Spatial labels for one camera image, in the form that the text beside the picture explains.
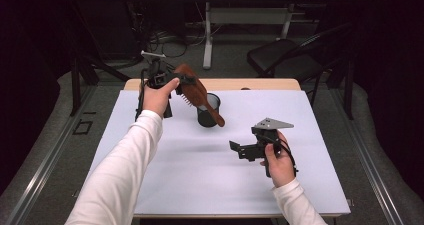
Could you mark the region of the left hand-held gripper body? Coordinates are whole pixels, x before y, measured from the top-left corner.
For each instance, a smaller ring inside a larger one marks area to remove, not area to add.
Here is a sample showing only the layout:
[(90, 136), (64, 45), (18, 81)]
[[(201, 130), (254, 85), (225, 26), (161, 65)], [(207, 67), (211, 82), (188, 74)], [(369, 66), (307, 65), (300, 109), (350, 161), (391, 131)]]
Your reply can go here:
[(140, 110), (143, 110), (144, 87), (149, 86), (153, 89), (159, 89), (172, 80), (172, 75), (167, 65), (162, 63), (162, 58), (165, 58), (164, 54), (155, 54), (142, 50), (141, 55), (143, 58), (150, 60), (150, 65), (141, 71)]

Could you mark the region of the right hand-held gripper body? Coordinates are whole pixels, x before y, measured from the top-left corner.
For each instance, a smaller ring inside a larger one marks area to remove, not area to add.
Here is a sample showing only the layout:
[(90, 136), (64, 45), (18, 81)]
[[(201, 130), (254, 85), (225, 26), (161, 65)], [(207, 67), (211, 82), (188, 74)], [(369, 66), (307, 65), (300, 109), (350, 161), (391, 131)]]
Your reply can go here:
[[(265, 170), (266, 170), (267, 177), (270, 177), (270, 173), (268, 170), (268, 164), (267, 164), (267, 159), (265, 155), (265, 147), (268, 144), (272, 144), (274, 147), (274, 153), (276, 154), (276, 156), (279, 156), (281, 150), (283, 149), (283, 146), (281, 145), (281, 140), (279, 139), (279, 136), (278, 136), (278, 130), (282, 128), (293, 128), (293, 127), (294, 127), (293, 124), (290, 124), (287, 122), (282, 122), (272, 118), (265, 118), (251, 128), (252, 134), (256, 137), (256, 143), (252, 145), (246, 145), (244, 148), (244, 151), (253, 153), (256, 159), (259, 159), (259, 158), (265, 159)], [(289, 148), (288, 153), (290, 154), (290, 158), (292, 162), (294, 162), (294, 158), (292, 156), (289, 145), (288, 145), (288, 148)]]

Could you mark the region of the brown wooden hairbrush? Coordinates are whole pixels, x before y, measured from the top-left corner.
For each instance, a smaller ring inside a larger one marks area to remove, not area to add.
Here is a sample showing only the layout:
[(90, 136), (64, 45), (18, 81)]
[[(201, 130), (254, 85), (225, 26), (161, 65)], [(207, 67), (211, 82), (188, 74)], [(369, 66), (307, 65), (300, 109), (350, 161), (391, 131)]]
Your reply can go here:
[(204, 87), (204, 85), (199, 80), (196, 73), (190, 68), (187, 64), (181, 64), (176, 67), (174, 70), (175, 73), (182, 73), (189, 76), (195, 76), (196, 77), (196, 84), (195, 85), (180, 85), (182, 86), (183, 90), (183, 97), (185, 100), (191, 104), (196, 106), (197, 108), (199, 106), (205, 106), (209, 113), (212, 115), (213, 119), (217, 123), (218, 126), (223, 127), (225, 125), (225, 120), (223, 117), (219, 114), (219, 112), (216, 112), (211, 105), (207, 101), (207, 90)]

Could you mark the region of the black mesh pen holder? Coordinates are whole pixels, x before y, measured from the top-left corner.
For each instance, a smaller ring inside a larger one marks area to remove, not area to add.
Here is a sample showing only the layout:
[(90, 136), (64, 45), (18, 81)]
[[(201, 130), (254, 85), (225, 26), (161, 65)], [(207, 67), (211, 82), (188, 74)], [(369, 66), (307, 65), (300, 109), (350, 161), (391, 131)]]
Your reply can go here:
[[(207, 101), (216, 112), (219, 111), (221, 101), (216, 94), (208, 93)], [(217, 125), (205, 106), (199, 106), (197, 108), (197, 121), (201, 126), (206, 128), (214, 127)]]

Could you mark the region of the person's left hand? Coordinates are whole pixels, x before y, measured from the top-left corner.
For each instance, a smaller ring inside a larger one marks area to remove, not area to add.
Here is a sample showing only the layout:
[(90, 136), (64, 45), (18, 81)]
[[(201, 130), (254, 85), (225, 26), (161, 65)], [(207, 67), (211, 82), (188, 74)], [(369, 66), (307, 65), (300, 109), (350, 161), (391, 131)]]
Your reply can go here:
[(179, 86), (179, 84), (180, 80), (178, 78), (174, 78), (159, 89), (153, 89), (149, 86), (145, 86), (143, 90), (143, 109), (155, 112), (162, 117), (168, 105), (169, 95)]

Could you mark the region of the person's right hand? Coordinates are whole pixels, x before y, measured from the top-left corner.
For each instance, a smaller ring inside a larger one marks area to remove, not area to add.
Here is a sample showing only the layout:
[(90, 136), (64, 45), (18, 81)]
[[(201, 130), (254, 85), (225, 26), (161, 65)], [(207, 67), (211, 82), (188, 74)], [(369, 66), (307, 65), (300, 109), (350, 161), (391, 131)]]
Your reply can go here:
[(278, 132), (278, 136), (283, 146), (279, 156), (274, 153), (272, 144), (268, 144), (265, 148), (268, 170), (276, 188), (285, 186), (295, 179), (294, 165), (288, 153), (287, 139), (281, 132)]

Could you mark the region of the white table cover sheet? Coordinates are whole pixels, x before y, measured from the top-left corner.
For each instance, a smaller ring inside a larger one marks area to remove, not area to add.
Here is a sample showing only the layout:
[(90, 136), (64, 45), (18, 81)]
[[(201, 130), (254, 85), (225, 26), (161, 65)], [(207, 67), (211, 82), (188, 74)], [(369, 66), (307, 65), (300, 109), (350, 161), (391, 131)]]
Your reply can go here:
[(277, 217), (273, 183), (258, 161), (239, 158), (229, 144), (253, 144), (252, 126), (265, 118), (288, 123), (283, 133), (298, 169), (297, 179), (323, 216), (350, 208), (307, 96), (295, 90), (220, 91), (223, 127), (205, 128), (180, 96), (138, 196), (138, 217)]

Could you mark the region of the black metal stand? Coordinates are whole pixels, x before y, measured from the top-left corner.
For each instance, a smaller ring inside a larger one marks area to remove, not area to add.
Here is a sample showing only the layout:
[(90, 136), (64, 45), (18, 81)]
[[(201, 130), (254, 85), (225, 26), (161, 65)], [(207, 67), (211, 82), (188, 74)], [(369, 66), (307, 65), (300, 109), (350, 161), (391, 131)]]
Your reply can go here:
[(66, 31), (73, 57), (71, 62), (72, 110), (70, 115), (74, 116), (82, 107), (80, 78), (83, 78), (89, 86), (97, 86), (100, 78), (95, 69), (105, 71), (124, 82), (128, 81), (130, 77), (107, 65), (101, 59), (93, 45), (90, 31), (85, 27), (78, 12), (71, 15), (68, 20)]

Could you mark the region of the black folding chair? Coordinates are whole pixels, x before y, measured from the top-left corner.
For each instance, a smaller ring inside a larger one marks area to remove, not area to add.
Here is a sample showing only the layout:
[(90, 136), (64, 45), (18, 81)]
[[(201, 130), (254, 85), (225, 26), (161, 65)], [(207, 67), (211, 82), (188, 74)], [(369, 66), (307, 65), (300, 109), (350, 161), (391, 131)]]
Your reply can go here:
[(314, 34), (297, 44), (280, 39), (247, 53), (248, 64), (259, 78), (293, 78), (299, 84), (314, 80), (310, 103), (314, 104), (322, 74), (342, 61), (343, 46), (353, 26), (345, 23)]

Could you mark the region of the white frame desk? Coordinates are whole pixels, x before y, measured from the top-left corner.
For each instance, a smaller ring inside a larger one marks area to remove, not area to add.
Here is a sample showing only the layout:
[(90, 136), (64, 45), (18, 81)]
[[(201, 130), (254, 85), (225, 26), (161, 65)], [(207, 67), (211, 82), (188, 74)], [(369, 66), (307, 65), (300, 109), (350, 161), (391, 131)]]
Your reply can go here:
[(260, 8), (254, 5), (247, 7), (217, 8), (210, 2), (205, 3), (205, 50), (203, 68), (210, 69), (212, 65), (212, 24), (280, 24), (283, 26), (281, 38), (285, 38), (293, 14), (294, 4), (271, 8)]

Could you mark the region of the black floor outlet frame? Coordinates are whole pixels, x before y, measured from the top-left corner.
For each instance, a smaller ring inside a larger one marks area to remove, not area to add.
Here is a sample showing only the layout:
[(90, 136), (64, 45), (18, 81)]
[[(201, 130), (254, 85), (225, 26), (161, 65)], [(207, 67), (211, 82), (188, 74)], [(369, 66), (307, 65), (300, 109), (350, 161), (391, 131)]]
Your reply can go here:
[(93, 125), (92, 121), (80, 119), (73, 130), (73, 135), (87, 135)]

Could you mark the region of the metal floor rail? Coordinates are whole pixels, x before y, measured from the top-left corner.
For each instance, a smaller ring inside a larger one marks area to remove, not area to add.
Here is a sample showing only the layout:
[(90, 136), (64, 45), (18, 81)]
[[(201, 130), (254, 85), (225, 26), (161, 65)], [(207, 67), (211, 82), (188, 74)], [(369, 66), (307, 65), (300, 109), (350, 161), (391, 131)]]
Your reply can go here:
[(57, 161), (59, 160), (64, 150), (65, 144), (72, 134), (73, 129), (79, 123), (79, 119), (83, 110), (89, 104), (96, 89), (96, 86), (87, 87), (86, 91), (82, 95), (80, 107), (77, 109), (73, 116), (70, 116), (67, 119), (64, 127), (59, 133), (59, 137), (53, 143), (52, 148), (48, 151), (46, 157), (42, 160), (34, 176), (29, 181), (26, 189), (23, 192), (23, 195), (19, 199), (15, 208), (12, 210), (11, 215), (9, 216), (5, 225), (22, 225), (24, 223), (39, 194), (48, 181), (48, 178), (52, 173)]
[(336, 103), (336, 108), (341, 114), (342, 120), (348, 130), (356, 153), (369, 180), (376, 199), (382, 209), (382, 212), (388, 222), (388, 225), (404, 225), (404, 222), (393, 202), (391, 195), (383, 182), (377, 167), (366, 147), (365, 141), (361, 136), (354, 120), (351, 120), (344, 110), (343, 98), (337, 89), (330, 89), (332, 99)]

